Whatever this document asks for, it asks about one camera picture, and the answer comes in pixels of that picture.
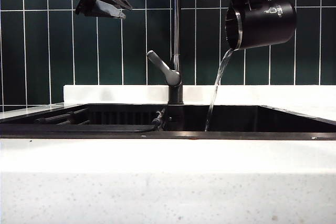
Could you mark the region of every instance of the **speckled countertop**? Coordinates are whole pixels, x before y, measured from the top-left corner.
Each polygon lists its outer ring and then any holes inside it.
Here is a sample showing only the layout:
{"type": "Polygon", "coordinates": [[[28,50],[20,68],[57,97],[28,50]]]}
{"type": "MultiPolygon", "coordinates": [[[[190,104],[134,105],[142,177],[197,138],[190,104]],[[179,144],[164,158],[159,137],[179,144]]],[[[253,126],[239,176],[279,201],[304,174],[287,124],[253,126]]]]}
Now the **speckled countertop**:
{"type": "Polygon", "coordinates": [[[336,219],[336,141],[0,142],[1,223],[336,219]]]}

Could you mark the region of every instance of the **pouring water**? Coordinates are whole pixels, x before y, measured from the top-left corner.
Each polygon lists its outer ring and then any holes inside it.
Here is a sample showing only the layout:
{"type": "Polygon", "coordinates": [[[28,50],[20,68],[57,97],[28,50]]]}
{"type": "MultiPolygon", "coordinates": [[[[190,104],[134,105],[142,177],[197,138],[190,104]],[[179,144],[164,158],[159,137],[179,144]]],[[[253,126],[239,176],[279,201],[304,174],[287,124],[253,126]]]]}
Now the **pouring water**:
{"type": "Polygon", "coordinates": [[[230,48],[225,53],[220,65],[219,65],[218,74],[217,74],[217,78],[216,78],[216,82],[215,82],[215,91],[214,91],[214,94],[212,96],[212,100],[211,100],[209,110],[208,110],[208,114],[207,114],[207,117],[206,117],[205,131],[209,130],[212,111],[214,109],[214,104],[215,104],[215,101],[216,101],[218,86],[220,84],[220,80],[222,79],[223,73],[224,73],[224,71],[225,71],[225,69],[226,69],[226,67],[227,67],[227,65],[230,61],[230,58],[231,58],[232,54],[233,54],[233,49],[230,48]]]}

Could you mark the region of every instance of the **black sink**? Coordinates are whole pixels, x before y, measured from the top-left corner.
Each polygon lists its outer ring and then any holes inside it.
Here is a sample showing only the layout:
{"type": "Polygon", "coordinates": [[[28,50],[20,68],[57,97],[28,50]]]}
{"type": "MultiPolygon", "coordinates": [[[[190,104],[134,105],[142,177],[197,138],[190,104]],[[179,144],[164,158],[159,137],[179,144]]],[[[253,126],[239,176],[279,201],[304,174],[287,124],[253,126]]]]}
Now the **black sink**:
{"type": "MultiPolygon", "coordinates": [[[[93,137],[100,133],[108,136],[108,133],[160,130],[157,136],[164,138],[162,131],[203,132],[207,110],[205,105],[86,104],[0,120],[0,136],[54,137],[61,132],[93,137]],[[162,110],[165,110],[163,127],[156,129],[152,120],[162,110]]],[[[336,122],[266,106],[215,106],[210,132],[187,137],[209,136],[212,132],[236,133],[233,139],[251,136],[243,133],[336,133],[336,122]]]]}

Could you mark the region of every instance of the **dark green tiled wall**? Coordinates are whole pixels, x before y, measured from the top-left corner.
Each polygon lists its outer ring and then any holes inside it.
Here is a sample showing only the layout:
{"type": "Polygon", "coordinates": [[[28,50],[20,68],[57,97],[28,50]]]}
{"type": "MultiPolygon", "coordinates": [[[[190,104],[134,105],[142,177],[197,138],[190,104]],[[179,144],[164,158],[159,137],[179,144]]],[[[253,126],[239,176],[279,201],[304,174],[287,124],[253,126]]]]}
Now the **dark green tiled wall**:
{"type": "MultiPolygon", "coordinates": [[[[63,85],[73,83],[164,84],[145,55],[155,50],[169,61],[173,3],[129,1],[135,10],[120,21],[77,16],[71,10],[77,1],[1,0],[0,104],[61,102],[63,85]]],[[[222,84],[336,84],[336,0],[291,1],[298,12],[296,36],[283,45],[236,52],[222,84]]],[[[213,84],[228,49],[228,4],[182,0],[185,84],[213,84]]]]}

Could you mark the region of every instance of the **grout line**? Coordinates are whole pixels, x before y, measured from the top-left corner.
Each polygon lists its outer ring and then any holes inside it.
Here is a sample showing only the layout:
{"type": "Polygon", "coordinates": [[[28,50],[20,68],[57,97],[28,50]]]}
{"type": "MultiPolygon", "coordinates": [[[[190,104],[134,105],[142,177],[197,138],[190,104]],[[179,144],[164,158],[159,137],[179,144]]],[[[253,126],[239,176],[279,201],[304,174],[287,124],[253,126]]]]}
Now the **grout line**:
{"type": "Polygon", "coordinates": [[[24,59],[25,59],[25,94],[26,94],[26,107],[28,105],[28,92],[27,92],[27,47],[26,47],[26,14],[25,14],[25,0],[22,0],[23,6],[23,41],[24,41],[24,59]]]}
{"type": "Polygon", "coordinates": [[[146,36],[146,52],[145,52],[145,61],[146,61],[146,85],[148,85],[148,14],[147,14],[147,0],[145,0],[145,36],[146,36]]]}
{"type": "MultiPolygon", "coordinates": [[[[182,10],[194,10],[195,7],[185,7],[182,10]]],[[[197,10],[219,10],[219,9],[228,9],[228,7],[196,7],[197,10]]]]}
{"type": "Polygon", "coordinates": [[[221,66],[221,55],[222,54],[222,0],[219,0],[219,67],[221,66]]]}
{"type": "Polygon", "coordinates": [[[47,0],[47,19],[48,19],[48,70],[49,70],[49,104],[51,104],[51,61],[50,61],[50,16],[49,16],[49,0],[47,0]]]}
{"type": "MultiPolygon", "coordinates": [[[[295,10],[296,6],[298,5],[298,0],[295,0],[295,10]]],[[[297,47],[297,31],[295,29],[294,33],[294,80],[293,80],[293,85],[296,85],[296,47],[297,47]]]]}
{"type": "Polygon", "coordinates": [[[121,28],[121,84],[124,85],[124,35],[123,35],[123,21],[120,19],[121,28]]]}
{"type": "MultiPolygon", "coordinates": [[[[71,0],[71,8],[74,8],[74,1],[71,0]]],[[[73,78],[74,85],[76,85],[76,75],[75,75],[75,29],[74,29],[74,21],[73,21],[73,12],[71,12],[71,25],[72,25],[72,69],[73,69],[73,78]]]]}
{"type": "MultiPolygon", "coordinates": [[[[295,6],[295,8],[336,8],[336,6],[295,6]]],[[[194,7],[184,7],[181,8],[182,10],[194,10],[194,7]]],[[[228,7],[198,7],[197,10],[218,10],[218,9],[228,9],[228,7]]],[[[143,9],[133,9],[133,10],[172,10],[171,8],[143,8],[143,9]]],[[[2,13],[8,13],[8,12],[47,12],[47,9],[36,9],[36,10],[0,10],[2,13]]],[[[50,12],[70,12],[75,11],[75,9],[49,9],[50,12]]]]}
{"type": "Polygon", "coordinates": [[[244,49],[244,85],[246,85],[246,49],[244,49]]]}
{"type": "Polygon", "coordinates": [[[319,56],[319,85],[321,85],[321,65],[322,65],[322,0],[320,0],[320,56],[319,56]]]}
{"type": "Polygon", "coordinates": [[[5,98],[4,98],[4,71],[3,71],[3,43],[2,43],[2,28],[1,28],[1,14],[0,14],[0,68],[1,68],[1,100],[2,108],[4,110],[5,98]]]}
{"type": "Polygon", "coordinates": [[[96,17],[96,34],[97,34],[97,77],[98,77],[98,85],[100,85],[98,17],[96,17]]]}
{"type": "Polygon", "coordinates": [[[197,0],[195,0],[195,74],[194,82],[197,85],[197,0]]]}
{"type": "Polygon", "coordinates": [[[172,46],[172,0],[170,0],[170,60],[172,60],[173,46],[172,46]]]}
{"type": "Polygon", "coordinates": [[[271,85],[271,53],[272,53],[272,46],[269,46],[269,59],[268,59],[268,85],[271,85]]]}

